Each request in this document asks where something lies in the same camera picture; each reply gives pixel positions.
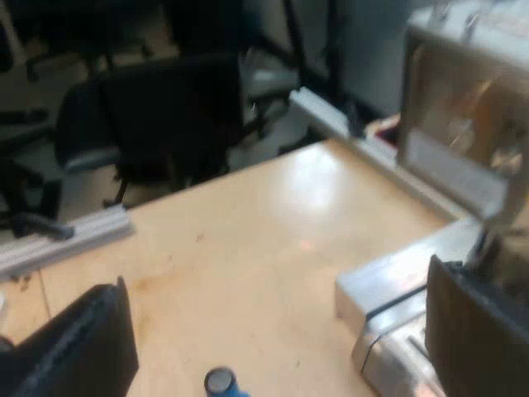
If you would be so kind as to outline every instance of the office chair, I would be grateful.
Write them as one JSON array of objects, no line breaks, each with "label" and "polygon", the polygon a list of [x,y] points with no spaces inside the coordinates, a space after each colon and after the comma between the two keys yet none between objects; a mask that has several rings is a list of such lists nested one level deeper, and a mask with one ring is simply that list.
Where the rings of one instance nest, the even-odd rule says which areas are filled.
[{"label": "office chair", "polygon": [[[257,130],[260,137],[265,135],[264,127],[268,122],[286,112],[290,92],[306,83],[306,58],[293,4],[291,0],[282,0],[282,4],[293,45],[293,65],[286,65],[283,57],[278,57],[277,52],[262,40],[259,16],[244,11],[245,0],[173,0],[165,5],[165,15],[181,56],[215,51],[250,55],[253,50],[262,50],[284,64],[285,68],[281,70],[250,70],[250,66],[243,61],[241,73],[245,97],[256,113],[255,119],[246,128],[248,131]],[[276,101],[286,106],[270,114],[272,103]]]},{"label": "office chair", "polygon": [[7,0],[13,25],[22,43],[38,37],[47,51],[26,60],[27,77],[38,80],[36,66],[65,54],[76,54],[83,60],[89,76],[96,73],[95,62],[104,56],[108,69],[114,69],[113,56],[138,50],[147,59],[153,55],[145,40],[129,37],[120,24],[120,15],[128,3],[39,2]]},{"label": "office chair", "polygon": [[135,170],[166,165],[175,185],[226,168],[242,128],[238,59],[196,55],[103,73],[72,87],[56,125],[55,154],[67,172],[117,165],[120,203]]},{"label": "office chair", "polygon": [[[13,57],[5,27],[0,25],[0,71],[6,72],[13,66]],[[44,110],[0,112],[0,126],[12,124],[31,125],[42,122],[47,116]],[[31,232],[27,222],[18,222],[22,213],[36,213],[55,219],[59,212],[61,184],[59,181],[45,182],[44,177],[11,160],[11,156],[23,147],[50,136],[53,128],[41,127],[0,141],[0,194],[7,204],[7,211],[0,212],[0,223],[7,224],[15,237]],[[38,206],[31,206],[25,197],[25,188],[42,188],[42,198]]]}]

